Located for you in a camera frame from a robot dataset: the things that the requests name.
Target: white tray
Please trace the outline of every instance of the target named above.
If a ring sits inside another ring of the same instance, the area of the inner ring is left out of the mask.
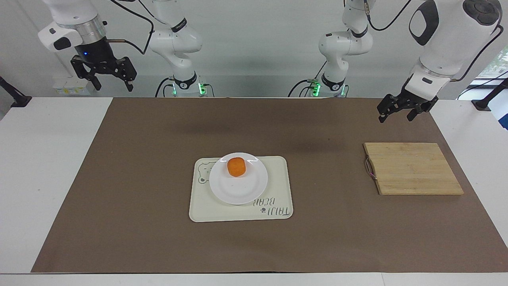
[[[268,185],[261,196],[245,205],[230,205],[219,200],[209,184],[209,175],[219,158],[199,159],[194,177],[189,217],[195,222],[286,219],[293,215],[288,165],[280,156],[258,157],[268,172]]]

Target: printed bear logo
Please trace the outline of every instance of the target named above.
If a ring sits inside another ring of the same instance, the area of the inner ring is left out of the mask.
[[[202,163],[198,166],[198,183],[206,184],[210,180],[210,171],[212,171],[213,165],[215,165],[215,162]]]

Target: orange food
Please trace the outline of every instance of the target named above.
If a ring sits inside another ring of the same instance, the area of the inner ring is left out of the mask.
[[[240,157],[230,159],[228,161],[228,172],[233,177],[239,177],[245,174],[245,160]]]

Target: wooden cutting board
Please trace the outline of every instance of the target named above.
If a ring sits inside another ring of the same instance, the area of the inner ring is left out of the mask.
[[[364,143],[381,195],[462,195],[436,143]]]

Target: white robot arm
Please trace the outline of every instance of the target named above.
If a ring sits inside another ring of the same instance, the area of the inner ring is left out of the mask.
[[[434,0],[427,0],[415,16],[423,17],[425,30],[411,34],[424,51],[398,96],[386,95],[378,105],[379,121],[402,109],[412,121],[418,114],[429,112],[437,93],[452,80],[464,62],[473,57],[493,34],[502,17],[498,0],[456,0],[453,10],[441,15]]]
[[[202,96],[204,91],[199,76],[192,61],[185,55],[201,50],[201,36],[187,24],[177,0],[153,0],[153,4],[155,17],[169,28],[155,30],[150,48],[170,64],[175,80],[174,93],[177,96]]]
[[[373,7],[375,0],[368,0]],[[342,15],[346,32],[333,32],[321,37],[319,50],[326,57],[325,71],[319,75],[319,94],[315,96],[334,97],[341,94],[349,64],[345,55],[365,54],[372,48],[372,35],[368,30],[363,0],[348,0]]]
[[[128,91],[132,91],[136,69],[129,58],[115,58],[106,38],[105,22],[90,0],[42,1],[54,20],[38,34],[46,48],[57,52],[74,47],[78,52],[71,59],[74,71],[79,78],[91,81],[95,89],[101,89],[96,74],[111,74],[123,80]]]

